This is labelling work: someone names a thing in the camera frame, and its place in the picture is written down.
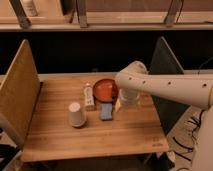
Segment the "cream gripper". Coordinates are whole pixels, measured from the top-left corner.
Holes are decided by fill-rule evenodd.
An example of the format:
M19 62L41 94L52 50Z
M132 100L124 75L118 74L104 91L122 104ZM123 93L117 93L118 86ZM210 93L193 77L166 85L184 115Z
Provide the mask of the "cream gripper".
M120 89L118 99L115 103L115 111L118 112L122 107L131 106L139 102L140 93L135 90Z

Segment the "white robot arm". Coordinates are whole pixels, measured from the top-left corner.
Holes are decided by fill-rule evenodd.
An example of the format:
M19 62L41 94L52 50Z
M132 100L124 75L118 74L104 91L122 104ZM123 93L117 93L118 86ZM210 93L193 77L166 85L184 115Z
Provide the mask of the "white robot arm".
M192 171L213 171L213 74L151 75L145 65L134 61L115 76L125 90L151 95L205 110L198 132Z

